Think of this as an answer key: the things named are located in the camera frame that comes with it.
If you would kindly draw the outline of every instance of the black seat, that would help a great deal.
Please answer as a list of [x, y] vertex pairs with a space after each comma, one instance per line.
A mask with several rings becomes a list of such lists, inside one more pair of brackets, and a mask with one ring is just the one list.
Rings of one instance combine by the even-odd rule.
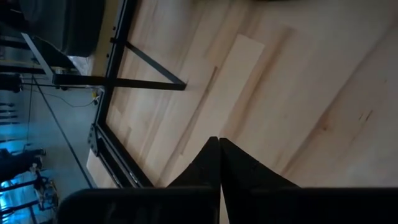
[[19, 0], [30, 34], [65, 55], [88, 57], [100, 34], [104, 0]]

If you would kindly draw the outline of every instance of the wooden board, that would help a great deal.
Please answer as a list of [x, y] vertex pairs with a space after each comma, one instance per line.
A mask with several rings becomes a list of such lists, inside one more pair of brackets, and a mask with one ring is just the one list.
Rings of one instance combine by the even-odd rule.
[[98, 187], [116, 188], [116, 184], [113, 182], [112, 177], [108, 174], [100, 159], [98, 159], [91, 150], [88, 154], [87, 169]]
[[[130, 41], [188, 87], [118, 88], [107, 124], [157, 186], [212, 135], [302, 186], [396, 185], [397, 16], [395, 0], [143, 1]], [[119, 76], [167, 81], [130, 52]]]

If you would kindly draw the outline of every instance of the black metal rail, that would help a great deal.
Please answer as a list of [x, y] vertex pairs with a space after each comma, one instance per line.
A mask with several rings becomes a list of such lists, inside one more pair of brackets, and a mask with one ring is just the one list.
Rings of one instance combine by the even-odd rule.
[[[138, 0], [119, 0], [113, 34], [112, 38], [109, 40], [109, 53], [107, 54], [108, 59], [104, 77], [56, 74], [44, 60], [43, 56], [41, 56], [40, 52], [33, 44], [32, 39], [27, 34], [22, 34], [27, 45], [42, 66], [42, 69], [39, 70], [27, 70], [23, 72], [45, 73], [55, 85], [104, 86], [104, 93], [101, 96], [93, 129], [90, 132], [89, 145], [91, 150], [93, 150], [96, 156], [102, 161], [116, 185], [120, 188], [152, 187], [153, 185], [106, 124], [106, 117], [108, 115], [114, 88], [124, 87], [184, 91], [186, 87], [186, 84], [173, 73], [127, 41], [131, 23], [138, 7]], [[134, 52], [138, 57], [143, 59], [143, 61], [147, 62], [161, 75], [170, 80], [171, 83], [118, 78], [119, 68], [125, 49]]]

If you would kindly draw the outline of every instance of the wire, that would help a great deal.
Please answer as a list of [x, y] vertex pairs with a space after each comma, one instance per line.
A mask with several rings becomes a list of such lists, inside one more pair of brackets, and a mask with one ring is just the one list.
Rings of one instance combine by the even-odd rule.
[[[39, 91], [32, 90], [32, 89], [30, 89], [30, 91], [33, 91], [33, 92], [36, 92], [36, 93], [40, 93]], [[53, 95], [53, 94], [49, 94], [49, 93], [43, 93], [43, 94], [48, 95], [48, 96], [52, 96], [52, 97], [56, 97], [56, 98], [58, 98], [58, 99], [64, 101], [67, 105], [69, 105], [69, 106], [72, 107], [72, 108], [83, 108], [83, 107], [89, 106], [89, 105], [91, 105], [91, 104], [94, 103], [94, 100], [92, 100], [90, 103], [88, 103], [88, 104], [86, 104], [86, 105], [75, 106], [75, 105], [72, 105], [72, 104], [70, 104], [69, 102], [67, 102], [67, 101], [66, 101], [65, 99], [63, 99], [61, 96], [57, 96], [57, 95]]]

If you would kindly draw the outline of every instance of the person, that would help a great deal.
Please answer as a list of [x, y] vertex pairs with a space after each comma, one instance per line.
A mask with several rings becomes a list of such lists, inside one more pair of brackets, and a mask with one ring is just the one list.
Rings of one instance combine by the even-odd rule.
[[45, 156], [44, 149], [24, 151], [13, 155], [7, 149], [0, 150], [0, 183], [12, 180], [15, 176], [30, 171], [31, 167], [42, 168], [42, 159]]

